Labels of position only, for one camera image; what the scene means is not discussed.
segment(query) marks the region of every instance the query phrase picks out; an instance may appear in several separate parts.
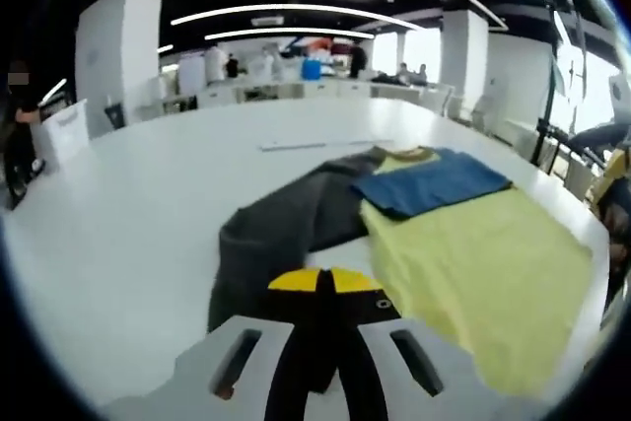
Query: white table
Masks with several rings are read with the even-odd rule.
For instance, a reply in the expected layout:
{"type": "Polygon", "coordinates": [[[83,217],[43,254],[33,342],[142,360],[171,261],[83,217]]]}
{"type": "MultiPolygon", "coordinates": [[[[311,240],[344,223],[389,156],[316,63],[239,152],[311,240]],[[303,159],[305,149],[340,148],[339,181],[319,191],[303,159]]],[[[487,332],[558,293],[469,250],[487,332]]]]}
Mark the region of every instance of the white table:
{"type": "MultiPolygon", "coordinates": [[[[594,281],[551,397],[581,372],[598,331],[608,235],[560,183],[512,150],[401,101],[301,100],[234,105],[162,117],[110,133],[57,174],[33,183],[6,218],[19,294],[43,346],[87,400],[146,393],[175,357],[204,337],[218,267],[218,231],[249,204],[324,160],[395,139],[397,146],[466,151],[504,173],[594,254],[594,281]],[[261,152],[270,141],[336,142],[261,152]]],[[[371,273],[356,241],[311,264],[350,262],[371,273]]]]}

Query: paper on table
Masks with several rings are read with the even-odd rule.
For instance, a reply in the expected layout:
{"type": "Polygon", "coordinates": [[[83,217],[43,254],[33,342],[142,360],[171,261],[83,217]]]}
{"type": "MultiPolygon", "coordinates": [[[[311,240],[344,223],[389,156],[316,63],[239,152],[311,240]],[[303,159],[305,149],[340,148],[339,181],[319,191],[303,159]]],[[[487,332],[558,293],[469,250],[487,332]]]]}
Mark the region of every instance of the paper on table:
{"type": "Polygon", "coordinates": [[[346,140],[273,140],[258,146],[262,152],[276,152],[282,150],[302,150],[308,148],[339,147],[348,145],[379,145],[391,143],[392,139],[353,138],[346,140]]]}

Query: yellow shirt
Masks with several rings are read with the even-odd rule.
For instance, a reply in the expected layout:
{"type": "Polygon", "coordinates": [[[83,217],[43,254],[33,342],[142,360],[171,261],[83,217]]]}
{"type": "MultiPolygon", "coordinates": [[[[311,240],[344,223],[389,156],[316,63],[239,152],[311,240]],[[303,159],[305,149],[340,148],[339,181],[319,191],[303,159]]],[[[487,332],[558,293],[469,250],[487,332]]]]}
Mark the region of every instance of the yellow shirt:
{"type": "MultiPolygon", "coordinates": [[[[377,173],[436,160],[390,154],[377,173]]],[[[537,394],[557,369],[591,281],[587,248],[519,189],[395,222],[368,201],[372,267],[402,316],[469,351],[484,381],[537,394]]]]}

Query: window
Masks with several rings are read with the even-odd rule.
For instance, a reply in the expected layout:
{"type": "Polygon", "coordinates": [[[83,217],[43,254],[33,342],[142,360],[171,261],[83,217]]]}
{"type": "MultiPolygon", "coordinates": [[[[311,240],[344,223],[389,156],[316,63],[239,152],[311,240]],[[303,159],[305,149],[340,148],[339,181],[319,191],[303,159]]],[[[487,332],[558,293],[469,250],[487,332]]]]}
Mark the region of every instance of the window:
{"type": "Polygon", "coordinates": [[[375,36],[372,68],[389,76],[396,74],[396,33],[375,36]]]}
{"type": "Polygon", "coordinates": [[[427,80],[438,83],[441,76],[441,31],[440,29],[410,30],[405,34],[403,62],[415,73],[421,64],[427,65],[427,80]]]}
{"type": "Polygon", "coordinates": [[[589,52],[587,62],[587,95],[583,101],[583,53],[576,46],[564,45],[559,48],[558,65],[565,83],[565,97],[555,94],[550,121],[566,131],[570,131],[574,121],[575,107],[575,133],[609,122],[613,118],[609,78],[620,74],[620,70],[589,52]]]}

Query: blue container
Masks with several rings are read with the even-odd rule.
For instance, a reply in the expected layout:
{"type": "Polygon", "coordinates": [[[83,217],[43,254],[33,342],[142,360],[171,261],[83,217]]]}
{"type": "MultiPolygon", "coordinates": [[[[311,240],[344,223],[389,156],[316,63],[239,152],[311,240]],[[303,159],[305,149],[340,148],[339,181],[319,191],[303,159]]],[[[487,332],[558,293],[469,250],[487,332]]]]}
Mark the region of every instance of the blue container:
{"type": "Polygon", "coordinates": [[[317,59],[305,59],[303,61],[303,79],[317,81],[322,76],[322,65],[317,59]]]}

